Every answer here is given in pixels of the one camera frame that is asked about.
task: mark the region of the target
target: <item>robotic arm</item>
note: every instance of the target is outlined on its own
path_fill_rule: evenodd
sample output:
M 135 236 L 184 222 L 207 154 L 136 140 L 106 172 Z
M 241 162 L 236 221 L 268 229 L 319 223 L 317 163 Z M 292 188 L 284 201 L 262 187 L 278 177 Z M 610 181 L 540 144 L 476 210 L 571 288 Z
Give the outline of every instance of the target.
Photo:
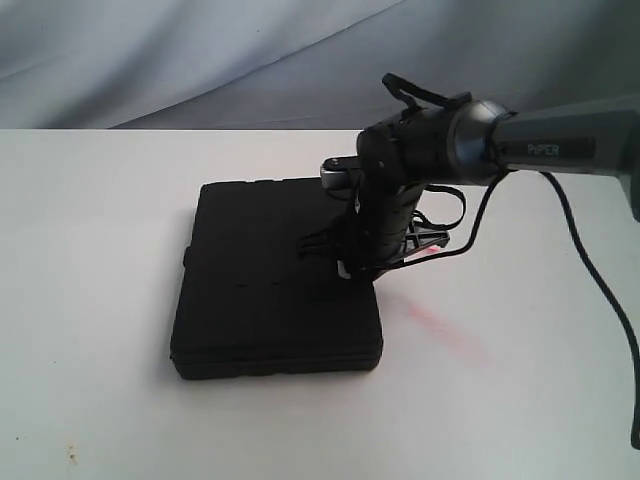
M 640 221 L 640 96 L 515 113 L 469 93 L 445 98 L 392 74 L 383 83 L 406 109 L 363 130 L 356 157 L 324 162 L 324 188 L 348 191 L 349 201 L 321 248 L 314 236 L 300 246 L 302 254 L 335 257 L 342 276 L 376 278 L 421 249 L 446 245 L 443 226 L 414 222 L 431 184 L 486 186 L 508 170 L 616 176 Z

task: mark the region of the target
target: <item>black cable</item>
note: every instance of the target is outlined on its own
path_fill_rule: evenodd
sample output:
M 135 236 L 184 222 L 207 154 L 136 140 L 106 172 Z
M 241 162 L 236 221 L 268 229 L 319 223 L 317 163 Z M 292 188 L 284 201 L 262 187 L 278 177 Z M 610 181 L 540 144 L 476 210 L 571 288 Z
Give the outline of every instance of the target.
M 622 328 L 624 329 L 624 333 L 627 337 L 627 342 L 629 343 L 629 349 L 631 350 L 631 360 L 633 362 L 633 373 L 634 373 L 634 383 L 635 383 L 635 400 L 633 407 L 633 419 L 631 422 L 631 446 L 640 450 L 640 348 L 638 347 L 638 340 L 633 331 L 633 327 L 631 326 L 631 322 L 629 321 L 629 317 L 622 309 L 622 306 L 616 299 L 615 295 L 606 284 L 596 267 L 591 262 L 587 251 L 580 240 L 580 235 L 578 234 L 578 229 L 576 227 L 576 222 L 573 218 L 573 213 L 571 211 L 571 206 L 569 205 L 569 199 L 567 195 L 564 193 L 562 186 L 558 182 L 558 180 L 548 172 L 540 172 L 549 182 L 551 186 L 555 190 L 558 198 L 560 199 L 560 204 L 562 205 L 562 211 L 564 212 L 564 216 L 567 220 L 567 227 L 569 228 L 569 233 L 571 235 L 571 240 L 573 241 L 573 245 L 575 246 L 578 256 L 582 263 L 586 267 L 587 271 L 591 275 L 591 278 L 596 282 L 600 291 L 605 296 L 616 315 L 618 315 L 618 319 L 622 324 Z M 467 243 L 457 249 L 449 252 L 441 252 L 436 253 L 434 255 L 430 255 L 428 257 L 419 258 L 416 260 L 410 260 L 405 262 L 400 260 L 398 262 L 392 263 L 391 265 L 380 267 L 380 270 L 398 270 L 404 267 L 410 267 L 412 265 L 417 265 L 419 263 L 428 262 L 430 260 L 436 260 L 438 258 L 447 258 L 454 257 L 456 255 L 462 255 L 463 253 L 468 252 L 473 246 L 476 237 L 478 236 L 478 231 L 480 229 L 480 223 L 482 221 L 482 216 L 484 215 L 485 210 L 487 209 L 487 204 L 489 203 L 489 199 L 491 198 L 491 194 L 498 186 L 498 184 L 504 180 L 504 178 L 509 174 L 508 171 L 505 171 L 501 175 L 497 176 L 489 185 L 487 190 L 485 191 L 482 200 L 480 201 L 480 206 L 478 207 L 478 213 L 476 214 L 476 218 L 473 222 L 473 227 L 471 228 L 471 234 L 469 235 L 469 240 Z
M 480 205 L 478 206 L 478 213 L 476 213 L 476 218 L 473 221 L 473 227 L 471 227 L 471 234 L 469 235 L 469 240 L 467 240 L 467 243 L 464 245 L 464 247 L 461 247 L 457 250 L 451 250 L 448 252 L 434 253 L 433 255 L 429 255 L 428 257 L 417 258 L 415 260 L 409 260 L 408 262 L 405 262 L 404 260 L 399 260 L 389 265 L 383 265 L 379 267 L 379 270 L 384 270 L 384 271 L 398 270 L 400 268 L 410 267 L 412 265 L 428 262 L 430 260 L 436 260 L 438 258 L 455 257 L 456 255 L 462 255 L 463 253 L 468 252 L 469 249 L 473 247 L 473 244 L 476 241 L 476 237 L 478 236 L 478 230 L 480 229 L 480 222 L 482 222 L 482 216 L 484 215 L 484 211 L 487 209 L 487 204 L 489 203 L 491 194 L 496 189 L 498 184 L 502 180 L 504 180 L 504 178 L 508 174 L 509 174 L 509 171 L 504 171 L 498 176 L 496 176 L 496 178 L 492 180 L 492 182 L 489 184 L 489 187 L 484 192 L 484 195 L 482 196 L 482 200 L 480 201 Z
M 573 218 L 573 213 L 571 212 L 571 206 L 569 205 L 569 200 L 567 199 L 567 195 L 564 193 L 562 186 L 552 174 L 548 172 L 540 172 L 549 182 L 551 186 L 558 194 L 558 198 L 560 199 L 560 203 L 562 204 L 562 211 L 564 212 L 564 216 L 567 219 L 567 226 L 569 227 L 569 233 L 571 234 L 571 240 L 573 240 L 573 245 L 576 247 L 578 251 L 578 255 L 580 256 L 580 260 L 584 263 L 587 271 L 593 278 L 593 281 L 596 282 L 602 294 L 605 296 L 613 310 L 618 315 L 620 319 L 620 323 L 622 324 L 622 328 L 624 329 L 624 333 L 627 336 L 627 342 L 629 342 L 629 349 L 631 350 L 631 360 L 633 361 L 633 373 L 635 380 L 635 401 L 633 407 L 633 420 L 631 423 L 631 446 L 636 450 L 640 450 L 640 350 L 638 349 L 638 340 L 636 339 L 636 335 L 633 331 L 633 327 L 631 326 L 631 322 L 629 321 L 629 317 L 624 312 L 620 303 L 616 299 L 615 295 L 609 288 L 609 286 L 605 283 L 602 276 L 596 269 L 596 267 L 591 262 L 587 251 L 582 245 L 582 241 L 580 240 L 580 235 L 578 235 L 578 229 L 576 228 L 576 222 Z

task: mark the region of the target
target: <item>white table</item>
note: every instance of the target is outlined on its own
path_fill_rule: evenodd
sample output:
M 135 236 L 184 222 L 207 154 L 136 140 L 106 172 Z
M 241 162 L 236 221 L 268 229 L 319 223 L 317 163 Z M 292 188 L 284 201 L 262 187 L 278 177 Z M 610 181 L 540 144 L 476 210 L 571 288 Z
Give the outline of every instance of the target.
M 536 174 L 499 187 L 469 254 L 377 283 L 372 373 L 179 379 L 200 185 L 315 176 L 355 135 L 0 132 L 0 478 L 640 478 L 626 340 Z M 560 178 L 640 330 L 640 226 L 617 181 Z

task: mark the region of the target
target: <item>black case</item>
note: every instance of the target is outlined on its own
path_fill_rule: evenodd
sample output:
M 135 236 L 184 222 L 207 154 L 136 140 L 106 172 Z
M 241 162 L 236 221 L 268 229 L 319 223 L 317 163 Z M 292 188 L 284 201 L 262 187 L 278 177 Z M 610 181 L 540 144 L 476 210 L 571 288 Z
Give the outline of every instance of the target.
M 171 336 L 183 378 L 375 368 L 371 281 L 343 280 L 335 261 L 296 252 L 344 208 L 318 178 L 202 187 Z

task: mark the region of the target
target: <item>silver metal part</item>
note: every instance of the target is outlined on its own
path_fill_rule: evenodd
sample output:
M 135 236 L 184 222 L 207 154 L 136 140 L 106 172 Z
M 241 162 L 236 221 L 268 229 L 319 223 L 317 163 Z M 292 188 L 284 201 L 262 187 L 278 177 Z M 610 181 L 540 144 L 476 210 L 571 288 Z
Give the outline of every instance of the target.
M 326 170 L 320 167 L 320 183 L 325 190 L 342 190 L 349 188 L 351 179 L 347 171 Z
M 470 183 L 487 185 L 498 167 L 487 158 L 489 136 L 495 122 L 509 111 L 496 102 L 475 100 L 458 112 L 447 138 L 447 153 L 460 176 Z
M 347 272 L 347 269 L 342 263 L 342 260 L 338 260 L 338 276 L 340 278 L 344 278 L 345 280 L 351 280 L 351 274 Z

